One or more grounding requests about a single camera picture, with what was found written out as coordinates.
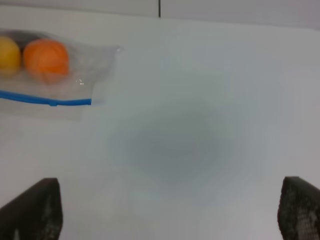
lemon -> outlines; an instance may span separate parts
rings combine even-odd
[[[7,36],[0,36],[0,74],[12,77],[21,67],[21,53],[18,45]]]

orange fruit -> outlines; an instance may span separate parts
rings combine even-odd
[[[35,79],[54,84],[69,74],[69,55],[66,47],[56,40],[38,39],[23,51],[24,66]]]

black line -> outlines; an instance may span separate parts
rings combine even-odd
[[[161,0],[158,0],[158,17],[161,18]]]

blue zipper strip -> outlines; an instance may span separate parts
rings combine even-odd
[[[29,103],[29,104],[48,104],[50,106],[79,106],[79,105],[91,105],[91,98],[77,99],[77,100],[56,100],[45,97],[25,95],[21,93],[15,93],[10,91],[0,90],[0,98],[9,99],[13,101]]]

white wall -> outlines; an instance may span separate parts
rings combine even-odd
[[[228,23],[313,27],[320,24],[317,0],[161,0],[167,18]]]
[[[158,16],[158,0],[0,0],[0,3]]]

